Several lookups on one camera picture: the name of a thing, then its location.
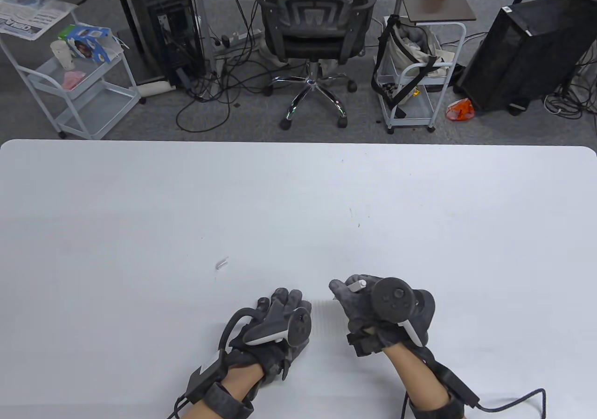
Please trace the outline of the person's left hand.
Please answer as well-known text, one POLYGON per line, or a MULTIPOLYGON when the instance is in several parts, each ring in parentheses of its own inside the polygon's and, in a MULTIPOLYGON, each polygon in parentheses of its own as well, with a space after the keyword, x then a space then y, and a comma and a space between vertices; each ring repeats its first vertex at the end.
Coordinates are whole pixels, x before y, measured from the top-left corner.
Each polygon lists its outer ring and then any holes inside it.
POLYGON ((309 342, 312 306, 300 290, 278 287, 270 298, 260 298, 256 314, 230 342, 228 369, 259 365, 260 385, 285 380, 292 362, 309 342))

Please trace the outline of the person's right hand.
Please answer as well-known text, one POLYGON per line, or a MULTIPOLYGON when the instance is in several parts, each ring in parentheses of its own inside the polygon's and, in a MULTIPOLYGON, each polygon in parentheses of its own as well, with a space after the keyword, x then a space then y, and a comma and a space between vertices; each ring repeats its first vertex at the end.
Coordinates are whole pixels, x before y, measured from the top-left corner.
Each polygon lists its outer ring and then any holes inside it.
POLYGON ((348 318, 347 340, 358 357, 377 354, 395 344, 412 346, 407 332, 397 324, 383 321, 373 309, 371 291, 382 278, 354 274, 345 282, 333 279, 329 289, 348 318))

